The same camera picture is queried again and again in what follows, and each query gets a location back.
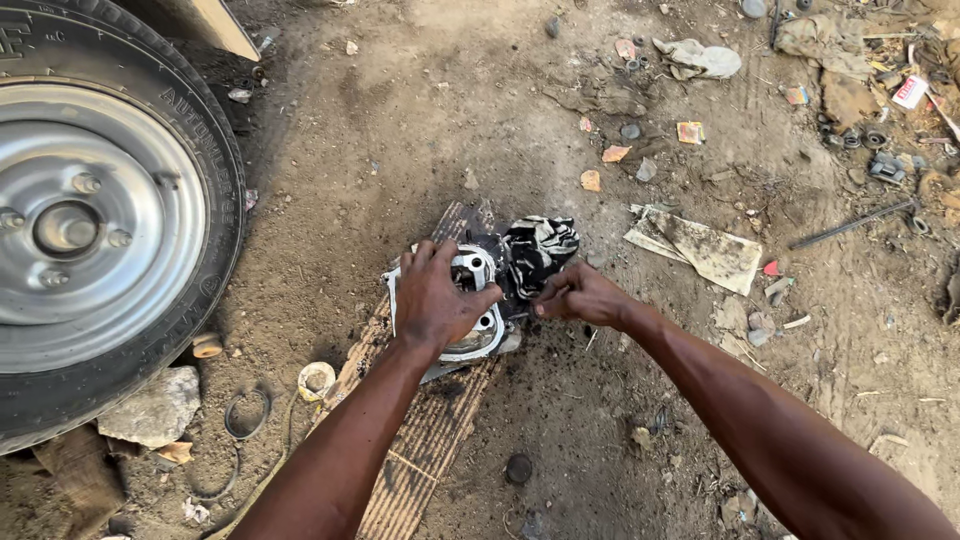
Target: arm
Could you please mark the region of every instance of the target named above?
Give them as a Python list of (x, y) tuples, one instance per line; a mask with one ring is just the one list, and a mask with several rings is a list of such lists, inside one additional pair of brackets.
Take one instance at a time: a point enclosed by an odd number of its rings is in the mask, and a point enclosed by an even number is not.
[(803, 540), (960, 539), (919, 489), (811, 408), (588, 265), (554, 276), (535, 308), (542, 316), (584, 319), (630, 335), (763, 502)]
[(447, 343), (467, 335), (502, 296), (489, 284), (458, 291), (450, 278), (457, 244), (420, 243), (400, 259), (396, 338), (360, 384), (276, 474), (231, 540), (353, 538), (376, 475), (417, 393)]

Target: wheel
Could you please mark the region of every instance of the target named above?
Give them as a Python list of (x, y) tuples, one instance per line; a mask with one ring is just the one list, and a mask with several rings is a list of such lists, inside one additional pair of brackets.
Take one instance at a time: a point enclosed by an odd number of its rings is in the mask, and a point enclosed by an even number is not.
[(107, 0), (0, 6), (0, 454), (115, 405), (215, 307), (239, 148), (186, 60)]

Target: dirt ground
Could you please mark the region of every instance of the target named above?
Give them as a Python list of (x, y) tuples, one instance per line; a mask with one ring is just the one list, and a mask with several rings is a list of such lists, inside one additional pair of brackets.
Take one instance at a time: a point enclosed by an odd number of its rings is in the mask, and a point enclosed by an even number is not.
[[(944, 286), (960, 250), (960, 230), (931, 210), (932, 233), (912, 234), (893, 216), (800, 252), (798, 239), (905, 199), (902, 189), (847, 169), (865, 150), (832, 153), (819, 142), (819, 69), (768, 52), (769, 19), (741, 19), (732, 0), (357, 0), (342, 8), (287, 0), (234, 0), (252, 32), (283, 30), (262, 65), (270, 84), (251, 103), (241, 135), (248, 185), (260, 191), (229, 291), (211, 326), (223, 354), (197, 365), (203, 405), (187, 429), (195, 460), (168, 479), (148, 455), (126, 459), (127, 504), (111, 532), (140, 539), (198, 538), (229, 521), (280, 456), (283, 409), (300, 368), (323, 360), (339, 369), (361, 325), (384, 294), (378, 277), (412, 242), (428, 235), (451, 201), (492, 201), (504, 221), (528, 215), (576, 219), (582, 257), (695, 335), (717, 343), (711, 315), (730, 295), (689, 267), (627, 243), (631, 203), (670, 203), (687, 219), (764, 246), (795, 277), (784, 304), (768, 307), (758, 273), (748, 312), (762, 308), (778, 325), (809, 323), (752, 349), (764, 374), (869, 447), (883, 433), (909, 441), (877, 451), (960, 524), (960, 407), (955, 387), (960, 333), (940, 320)], [(563, 10), (556, 39), (543, 30)], [(815, 0), (813, 12), (870, 12)], [(694, 37), (738, 51), (743, 66), (728, 81), (678, 82), (650, 45), (652, 66), (635, 76), (657, 103), (638, 119), (643, 130), (671, 133), (699, 120), (707, 143), (668, 137), (649, 183), (634, 170), (600, 161), (603, 134), (619, 141), (629, 120), (581, 114), (543, 95), (575, 87), (601, 57), (614, 58), (620, 37)], [(347, 40), (359, 52), (345, 53)], [(186, 46), (211, 83), (231, 85), (251, 63)], [(805, 86), (809, 106), (791, 106), (778, 86)], [(960, 115), (960, 109), (954, 110)], [(943, 146), (920, 148), (914, 132), (945, 136), (932, 112), (892, 112), (900, 151), (934, 167), (955, 164)], [(602, 191), (581, 188), (580, 174), (600, 171)], [(740, 173), (717, 183), (717, 173)], [(479, 183), (464, 187), (470, 169)], [(751, 223), (743, 209), (758, 210)], [(415, 537), (500, 539), (520, 535), (537, 511), (540, 538), (780, 538), (766, 516), (754, 527), (725, 529), (720, 504), (747, 489), (703, 424), (662, 370), (620, 335), (603, 329), (585, 352), (583, 325), (527, 327), (520, 350), (503, 356), (475, 430), (441, 482)], [(185, 521), (190, 489), (219, 489), (232, 470), (232, 439), (223, 408), (256, 384), (275, 396), (268, 424), (241, 443), (240, 477), (231, 495), (209, 506), (211, 522)], [(312, 406), (294, 405), (294, 440)], [(652, 451), (630, 438), (654, 427)], [(534, 474), (523, 487), (504, 481), (508, 456), (525, 452)], [(0, 460), (8, 538), (62, 537), (69, 505), (56, 485), (28, 465)]]

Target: tire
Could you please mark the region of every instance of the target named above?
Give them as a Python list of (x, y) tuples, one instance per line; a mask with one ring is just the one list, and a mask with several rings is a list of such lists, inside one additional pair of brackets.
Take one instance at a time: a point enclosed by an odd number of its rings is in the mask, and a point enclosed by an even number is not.
[[(140, 110), (168, 130), (192, 160), (198, 186), (186, 188), (203, 194), (197, 208), (205, 214), (190, 236), (197, 238), (196, 261), (189, 259), (185, 264), (192, 268), (177, 277), (184, 285), (169, 305), (156, 308), (160, 314), (145, 328), (72, 365), (0, 373), (0, 454), (6, 454), (95, 418), (185, 350), (223, 294), (239, 256), (245, 212), (243, 166), (229, 123), (204, 81), (167, 41), (107, 0), (0, 4), (0, 95), (8, 95), (11, 85), (55, 85), (99, 92)], [(129, 143), (111, 142), (122, 149)], [(165, 184), (156, 174), (154, 180), (158, 196), (183, 192), (177, 181)], [(0, 181), (0, 203), (3, 189)], [(0, 325), (0, 353), (16, 345), (16, 332), (24, 328)]]

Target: lug nut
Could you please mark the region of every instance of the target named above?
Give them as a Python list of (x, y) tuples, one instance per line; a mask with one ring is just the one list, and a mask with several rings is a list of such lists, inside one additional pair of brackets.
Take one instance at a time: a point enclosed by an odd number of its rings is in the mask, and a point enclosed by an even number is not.
[(45, 287), (59, 287), (66, 285), (70, 281), (70, 276), (61, 270), (44, 270), (40, 273), (40, 282)]
[(100, 191), (100, 181), (90, 173), (80, 173), (73, 177), (73, 186), (77, 191), (87, 195)]
[(117, 229), (109, 234), (108, 241), (110, 242), (110, 245), (115, 248), (125, 248), (133, 243), (133, 236), (126, 231)]
[(25, 222), (26, 219), (16, 210), (0, 209), (0, 230), (19, 229)]

